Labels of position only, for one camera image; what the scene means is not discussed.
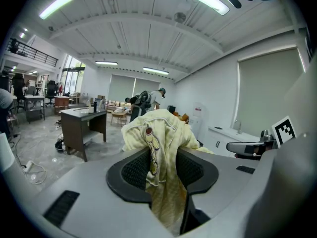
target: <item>smoke detector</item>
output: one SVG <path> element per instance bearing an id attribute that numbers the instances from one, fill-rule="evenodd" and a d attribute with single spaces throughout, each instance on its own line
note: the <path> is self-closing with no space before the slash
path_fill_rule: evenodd
<path id="1" fill-rule="evenodd" d="M 177 13 L 175 13 L 175 15 L 174 15 L 174 20 L 175 20 L 176 22 L 182 24 L 182 23 L 184 23 L 185 20 L 186 20 L 186 15 L 185 15 L 184 13 L 182 13 L 182 12 L 177 12 Z"/>

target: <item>roller shade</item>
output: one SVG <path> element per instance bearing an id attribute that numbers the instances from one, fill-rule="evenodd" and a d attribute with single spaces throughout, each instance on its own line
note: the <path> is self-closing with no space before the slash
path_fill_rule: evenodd
<path id="1" fill-rule="evenodd" d="M 134 95 L 142 93 L 143 91 L 152 92 L 158 89 L 159 89 L 159 82 L 136 78 L 135 87 L 134 87 Z"/>
<path id="2" fill-rule="evenodd" d="M 243 132 L 259 136 L 290 115 L 284 97 L 304 72 L 303 64 L 298 50 L 289 49 L 241 61 L 239 70 L 237 119 Z"/>
<path id="3" fill-rule="evenodd" d="M 108 99 L 124 102 L 126 97 L 131 97 L 135 78 L 112 75 Z"/>

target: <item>floor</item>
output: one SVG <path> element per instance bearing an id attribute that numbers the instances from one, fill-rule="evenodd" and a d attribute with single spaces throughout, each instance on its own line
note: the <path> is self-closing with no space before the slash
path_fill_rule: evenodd
<path id="1" fill-rule="evenodd" d="M 24 122 L 23 113 L 19 114 L 20 126 L 14 128 L 14 133 L 20 134 L 13 139 L 16 146 L 16 154 L 19 156 L 21 164 L 25 165 L 29 160 L 44 167 L 47 170 L 47 178 L 41 184 L 33 184 L 36 190 L 41 191 L 48 187 L 54 181 L 62 177 L 77 165 L 84 163 L 79 152 L 74 155 L 67 155 L 66 152 L 60 153 L 55 149 L 55 143 L 58 137 L 62 137 L 61 127 L 55 125 L 60 119 L 53 114 L 53 107 L 45 110 L 46 119 L 35 120 L 30 124 Z M 121 126 L 117 119 L 113 119 L 110 125 L 111 114 L 107 115 L 106 140 L 103 142 L 102 134 L 94 137 L 86 144 L 86 155 L 88 161 L 100 160 L 107 156 L 118 153 L 123 145 Z M 42 180 L 44 173 L 37 173 L 29 177 L 33 180 Z"/>

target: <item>railing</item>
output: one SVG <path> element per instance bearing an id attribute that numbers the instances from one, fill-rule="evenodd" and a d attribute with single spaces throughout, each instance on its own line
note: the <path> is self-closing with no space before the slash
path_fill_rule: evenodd
<path id="1" fill-rule="evenodd" d="M 56 63 L 58 59 L 51 57 L 39 50 L 36 50 L 28 45 L 25 45 L 13 38 L 10 38 L 10 41 L 8 45 L 6 46 L 6 49 L 9 52 L 12 52 L 14 54 L 18 54 L 23 57 L 31 58 L 36 61 L 40 61 L 52 66 L 56 66 Z"/>

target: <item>yellow cloth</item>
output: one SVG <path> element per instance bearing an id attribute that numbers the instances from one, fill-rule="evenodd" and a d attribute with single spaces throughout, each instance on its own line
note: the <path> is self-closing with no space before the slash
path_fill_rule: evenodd
<path id="1" fill-rule="evenodd" d="M 122 128 L 124 151 L 149 146 L 151 168 L 147 175 L 146 192 L 152 197 L 152 211 L 165 225 L 171 227 L 182 217 L 186 200 L 186 189 L 176 172 L 178 147 L 200 151 L 189 125 L 180 121 L 168 110 L 155 110 L 136 118 Z"/>

